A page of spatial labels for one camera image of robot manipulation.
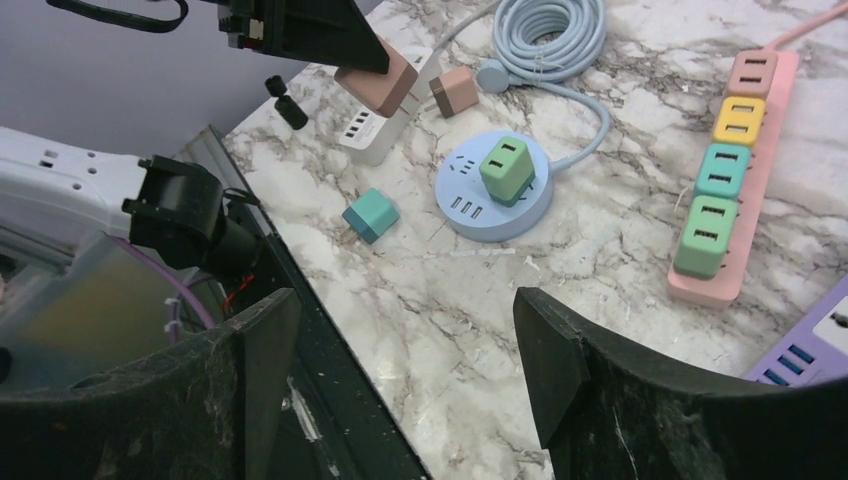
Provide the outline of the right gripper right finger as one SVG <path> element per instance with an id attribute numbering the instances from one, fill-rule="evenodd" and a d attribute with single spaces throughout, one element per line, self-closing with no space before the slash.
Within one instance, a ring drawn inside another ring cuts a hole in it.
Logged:
<path id="1" fill-rule="evenodd" d="M 559 479 L 843 479 L 847 383 L 790 388 L 705 370 L 538 288 L 513 316 L 540 445 Z"/>

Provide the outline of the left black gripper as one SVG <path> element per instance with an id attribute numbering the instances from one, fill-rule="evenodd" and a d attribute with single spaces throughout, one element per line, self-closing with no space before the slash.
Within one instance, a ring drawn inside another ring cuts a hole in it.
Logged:
<path id="1" fill-rule="evenodd" d="M 389 54 L 353 1 L 218 0 L 228 46 L 264 55 L 376 74 Z"/>

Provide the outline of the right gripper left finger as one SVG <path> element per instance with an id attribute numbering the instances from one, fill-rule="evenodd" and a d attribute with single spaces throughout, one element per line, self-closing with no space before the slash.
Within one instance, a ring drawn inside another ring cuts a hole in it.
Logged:
<path id="1" fill-rule="evenodd" d="M 5 479 L 263 479 L 301 306 L 282 288 L 221 326 L 64 389 L 1 399 Z"/>

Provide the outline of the pink power strip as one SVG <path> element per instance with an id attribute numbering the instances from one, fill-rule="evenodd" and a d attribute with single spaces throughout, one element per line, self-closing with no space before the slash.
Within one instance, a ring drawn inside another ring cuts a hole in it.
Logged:
<path id="1" fill-rule="evenodd" d="M 681 275 L 673 270 L 672 265 L 667 275 L 668 290 L 672 296 L 712 308 L 728 307 L 738 297 L 744 283 L 754 234 L 800 63 L 798 54 L 794 52 L 760 50 L 775 52 L 778 62 L 770 92 L 764 100 L 766 113 L 760 135 L 755 145 L 749 148 L 752 156 L 739 198 L 735 200 L 738 216 L 723 265 L 718 274 L 708 280 Z"/>

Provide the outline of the teal plug adapter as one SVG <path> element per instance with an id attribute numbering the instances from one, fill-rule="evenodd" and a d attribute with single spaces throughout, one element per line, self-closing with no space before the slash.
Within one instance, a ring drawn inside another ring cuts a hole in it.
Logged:
<path id="1" fill-rule="evenodd" d="M 711 143 L 696 176 L 693 196 L 737 200 L 751 156 L 751 150 L 743 145 Z"/>
<path id="2" fill-rule="evenodd" d="M 388 197 L 370 188 L 343 211 L 342 218 L 361 240 L 373 244 L 400 219 L 400 214 Z"/>

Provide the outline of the round blue power strip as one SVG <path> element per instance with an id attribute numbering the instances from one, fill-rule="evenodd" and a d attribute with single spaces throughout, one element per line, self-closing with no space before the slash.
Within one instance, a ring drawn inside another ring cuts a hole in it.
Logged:
<path id="1" fill-rule="evenodd" d="M 481 166 L 505 140 L 516 140 L 529 154 L 535 177 L 516 202 L 495 200 L 484 185 Z M 476 135 L 453 149 L 436 176 L 438 207 L 456 233 L 482 243 L 499 243 L 520 236 L 547 213 L 554 197 L 548 155 L 531 137 L 513 131 Z"/>

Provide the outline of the green plug adapter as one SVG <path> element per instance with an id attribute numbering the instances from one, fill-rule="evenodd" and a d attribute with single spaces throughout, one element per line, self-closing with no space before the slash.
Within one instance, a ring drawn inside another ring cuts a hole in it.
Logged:
<path id="1" fill-rule="evenodd" d="M 502 137 L 479 166 L 490 198 L 506 207 L 515 205 L 535 179 L 535 167 L 527 144 L 512 136 Z"/>
<path id="2" fill-rule="evenodd" d="M 696 196 L 690 205 L 673 259 L 681 275 L 708 280 L 721 269 L 728 252 L 736 218 L 735 200 L 710 195 Z"/>

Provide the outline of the brown pink plug adapter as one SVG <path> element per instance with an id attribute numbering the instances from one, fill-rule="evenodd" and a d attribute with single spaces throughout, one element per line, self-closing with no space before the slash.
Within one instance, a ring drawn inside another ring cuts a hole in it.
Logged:
<path id="1" fill-rule="evenodd" d="M 725 87 L 726 96 L 765 100 L 775 75 L 778 55 L 767 50 L 745 50 L 736 55 Z"/>

